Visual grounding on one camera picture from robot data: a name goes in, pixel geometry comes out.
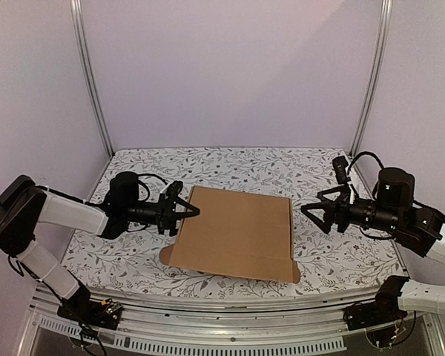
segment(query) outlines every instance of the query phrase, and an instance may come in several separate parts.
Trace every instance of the white wall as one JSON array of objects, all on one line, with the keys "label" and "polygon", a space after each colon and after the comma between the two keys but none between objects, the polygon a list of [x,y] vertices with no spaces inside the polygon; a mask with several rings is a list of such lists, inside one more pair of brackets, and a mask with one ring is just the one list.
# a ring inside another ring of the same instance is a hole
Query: white wall
[{"label": "white wall", "polygon": [[[395,1],[362,150],[414,174],[415,198],[445,213],[445,0]],[[377,168],[365,158],[370,183]],[[445,284],[445,267],[403,252],[412,277]]]},{"label": "white wall", "polygon": [[[0,193],[28,174],[86,197],[107,160],[97,132],[69,1],[0,0]],[[61,257],[68,230],[36,235]],[[13,353],[33,290],[0,251],[0,356]]]},{"label": "white wall", "polygon": [[113,144],[347,148],[381,2],[84,1]]}]

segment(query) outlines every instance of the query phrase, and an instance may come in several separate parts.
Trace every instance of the floral tablecloth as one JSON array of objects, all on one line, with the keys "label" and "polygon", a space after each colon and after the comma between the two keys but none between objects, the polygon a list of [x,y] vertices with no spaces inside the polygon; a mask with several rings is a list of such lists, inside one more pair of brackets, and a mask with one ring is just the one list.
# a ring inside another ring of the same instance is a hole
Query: floral tablecloth
[{"label": "floral tablecloth", "polygon": [[[102,200],[112,177],[122,171],[155,173],[192,185],[291,197],[294,212],[294,258],[298,284],[248,280],[168,267],[159,251],[175,237],[158,235],[155,227],[103,240],[77,231],[63,263],[89,286],[158,295],[202,298],[260,298],[318,294],[380,285],[402,274],[389,241],[366,239],[355,227],[326,235],[300,213],[320,190],[336,186],[332,159],[339,149],[319,148],[165,148],[116,153],[94,195]],[[162,183],[147,178],[151,198]]]}]

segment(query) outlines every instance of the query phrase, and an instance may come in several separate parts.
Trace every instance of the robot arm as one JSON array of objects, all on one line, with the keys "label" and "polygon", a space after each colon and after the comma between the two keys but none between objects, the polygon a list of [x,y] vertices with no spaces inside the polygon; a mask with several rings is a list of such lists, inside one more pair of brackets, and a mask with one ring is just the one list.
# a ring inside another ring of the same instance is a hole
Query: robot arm
[{"label": "robot arm", "polygon": [[[333,224],[337,224],[339,232],[344,232],[349,225],[385,231],[390,237],[371,238],[394,240],[420,257],[445,264],[445,216],[426,205],[413,206],[416,203],[414,177],[399,168],[382,168],[376,183],[376,199],[362,199],[349,184],[347,165],[344,156],[334,159],[337,181],[342,185],[319,192],[317,197],[321,202],[303,205],[302,213],[327,234]],[[329,200],[326,195],[331,193],[340,195]],[[323,219],[314,215],[314,210],[323,210]]]},{"label": "robot arm", "polygon": [[[375,186],[377,194],[373,192],[375,199],[370,200],[360,198],[352,187],[344,156],[334,159],[333,167],[340,185],[319,192],[320,202],[301,207],[302,213],[315,225],[327,234],[333,224],[337,224],[339,232],[344,232],[351,224],[361,229],[385,231],[389,237],[363,234],[377,240],[394,240],[420,257],[445,265],[445,215],[414,200],[415,179],[411,174],[381,165]],[[334,200],[326,198],[332,193],[339,193],[339,196]],[[316,210],[323,211],[323,218],[313,214]],[[405,317],[407,310],[445,314],[445,286],[391,276],[380,287],[375,302],[348,307],[345,321],[350,329],[366,328]]]},{"label": "robot arm", "polygon": [[[0,249],[9,258],[16,258],[19,266],[24,266],[56,293],[65,305],[65,309],[60,309],[61,314],[58,312],[60,316],[78,317],[86,323],[114,329],[118,317],[111,318],[110,323],[106,319],[109,315],[116,316],[116,306],[103,313],[98,303],[90,301],[88,289],[36,242],[34,230],[37,223],[51,223],[113,240],[128,229],[130,222],[136,222],[157,225],[160,234],[170,230],[172,235],[177,232],[178,220],[200,213],[198,208],[178,196],[182,190],[181,182],[167,185],[157,202],[139,200],[141,185],[149,193],[137,174],[117,174],[111,180],[105,199],[100,204],[90,204],[35,185],[31,178],[20,176],[0,196]],[[176,212],[177,204],[186,207],[187,211]]]}]

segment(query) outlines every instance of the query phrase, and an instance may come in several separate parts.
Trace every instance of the aluminum frame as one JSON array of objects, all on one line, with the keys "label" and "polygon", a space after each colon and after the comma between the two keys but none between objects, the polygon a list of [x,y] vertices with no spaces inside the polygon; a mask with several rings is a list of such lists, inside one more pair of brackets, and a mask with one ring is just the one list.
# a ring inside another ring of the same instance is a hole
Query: aluminum frame
[{"label": "aluminum frame", "polygon": [[99,135],[101,136],[106,154],[112,158],[115,154],[115,150],[112,146],[111,135],[109,134],[107,124],[105,123],[99,94],[97,92],[96,79],[90,63],[88,41],[86,39],[84,19],[82,17],[81,0],[70,0],[70,7],[71,15],[73,17],[74,32],[76,33],[79,58],[81,59],[82,71],[86,86],[88,87],[89,99],[94,118],[96,119],[97,129],[99,130]]},{"label": "aluminum frame", "polygon": [[366,130],[366,124],[369,120],[369,113],[371,112],[372,103],[374,101],[376,87],[378,85],[380,68],[383,61],[384,50],[386,49],[387,36],[389,34],[389,23],[391,21],[393,0],[383,0],[382,8],[380,12],[378,40],[376,43],[375,55],[372,62],[371,75],[369,77],[368,88],[366,95],[364,96],[363,107],[359,121],[357,122],[355,137],[353,138],[351,149],[349,150],[350,156],[355,156],[359,150],[363,141],[364,133]]}]

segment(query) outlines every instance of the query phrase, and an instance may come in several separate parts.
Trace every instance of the cable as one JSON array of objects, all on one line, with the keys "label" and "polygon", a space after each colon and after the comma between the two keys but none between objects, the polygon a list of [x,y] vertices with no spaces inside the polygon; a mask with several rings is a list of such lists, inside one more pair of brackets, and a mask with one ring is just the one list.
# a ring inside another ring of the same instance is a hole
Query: cable
[{"label": "cable", "polygon": [[404,339],[402,339],[398,343],[393,343],[392,344],[393,346],[401,345],[402,343],[405,343],[407,341],[407,339],[410,337],[410,335],[412,335],[412,333],[414,332],[416,320],[417,320],[417,311],[414,311],[414,321],[412,322],[412,328],[410,328],[410,332],[407,334],[407,336],[405,336]]},{"label": "cable", "polygon": [[63,303],[63,298],[61,298],[51,287],[49,287],[48,284],[46,284],[45,282],[43,282],[43,284],[45,286],[47,286],[47,288],[51,291],[51,293],[53,293],[53,295],[56,297],[57,300],[59,300],[59,302],[61,303],[61,305],[63,307],[66,308],[66,310],[72,314],[77,320],[78,320],[78,324],[81,327],[81,332],[79,333],[80,339],[81,339],[81,348],[86,351],[87,354],[89,354],[90,356],[98,356],[92,352],[90,352],[88,350],[87,346],[84,346],[84,335],[86,335],[87,337],[93,337],[94,339],[96,339],[97,343],[99,344],[101,350],[102,350],[102,356],[107,356],[107,351],[105,350],[104,345],[102,345],[102,341],[98,336],[98,333],[92,329],[92,327],[89,326],[89,324],[87,324],[79,315],[77,315],[69,306],[66,305],[66,303]]},{"label": "cable", "polygon": [[383,163],[380,161],[379,157],[376,156],[376,154],[369,152],[369,151],[363,151],[360,152],[359,154],[357,154],[355,156],[355,158],[353,158],[353,160],[351,161],[351,163],[349,164],[348,170],[346,172],[347,175],[349,175],[349,172],[351,171],[351,168],[353,167],[353,165],[356,163],[356,161],[358,159],[360,159],[362,156],[371,156],[372,158],[374,158],[376,160],[376,162],[379,164],[380,169],[384,169],[384,165]]},{"label": "cable", "polygon": [[16,261],[16,266],[14,266],[12,264],[12,257],[10,255],[8,255],[8,264],[10,265],[12,270],[14,270],[20,276],[24,277],[24,272],[23,272],[23,269],[22,269],[22,265],[21,265],[21,263],[19,261]]},{"label": "cable", "polygon": [[366,234],[363,229],[361,227],[359,227],[359,231],[361,231],[361,234],[364,235],[364,237],[367,237],[368,239],[371,240],[379,240],[379,241],[387,241],[387,240],[393,240],[394,237],[393,236],[388,236],[388,237],[382,237],[382,236],[372,236],[372,235],[368,235]]},{"label": "cable", "polygon": [[147,192],[147,196],[145,197],[145,199],[142,199],[141,201],[146,202],[148,200],[148,198],[150,197],[150,189],[148,188],[148,186],[139,180],[139,185],[141,187],[143,187],[145,189],[145,191]]},{"label": "cable", "polygon": [[161,176],[159,176],[158,174],[153,174],[153,173],[141,173],[138,174],[139,177],[153,177],[153,178],[157,178],[159,180],[161,180],[163,183],[168,184],[168,182],[166,180],[164,180]]}]

